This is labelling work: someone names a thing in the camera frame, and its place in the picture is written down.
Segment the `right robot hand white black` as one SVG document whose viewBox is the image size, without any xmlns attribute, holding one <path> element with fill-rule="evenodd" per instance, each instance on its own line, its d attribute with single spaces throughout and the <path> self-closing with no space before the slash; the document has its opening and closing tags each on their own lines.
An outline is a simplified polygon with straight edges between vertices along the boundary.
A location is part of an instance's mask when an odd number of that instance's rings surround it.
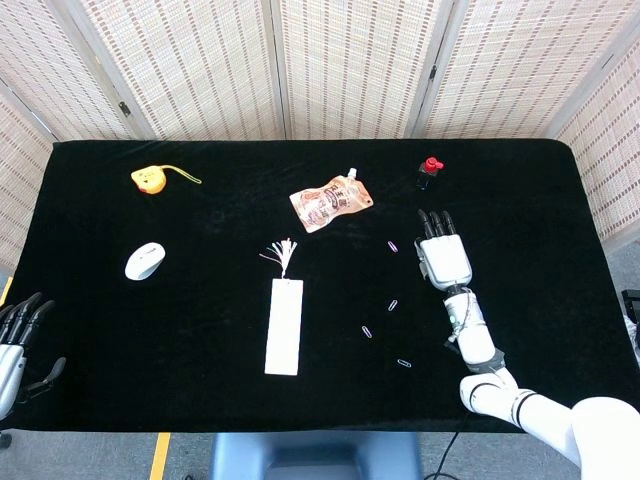
<svg viewBox="0 0 640 480">
<path fill-rule="evenodd" d="M 448 296 L 463 292 L 472 279 L 472 268 L 450 214 L 417 211 L 423 236 L 414 241 L 421 275 Z"/>
</svg>

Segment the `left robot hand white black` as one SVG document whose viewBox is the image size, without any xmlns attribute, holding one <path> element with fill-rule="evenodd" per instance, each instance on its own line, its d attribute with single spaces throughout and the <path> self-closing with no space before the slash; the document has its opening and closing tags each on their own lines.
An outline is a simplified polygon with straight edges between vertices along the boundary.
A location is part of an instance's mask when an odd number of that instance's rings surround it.
<svg viewBox="0 0 640 480">
<path fill-rule="evenodd" d="M 22 385 L 28 354 L 44 317 L 55 306 L 54 300 L 42 301 L 36 292 L 16 305 L 1 308 L 1 420 L 8 418 L 16 405 L 49 391 L 62 375 L 67 359 L 59 357 L 42 380 Z"/>
</svg>

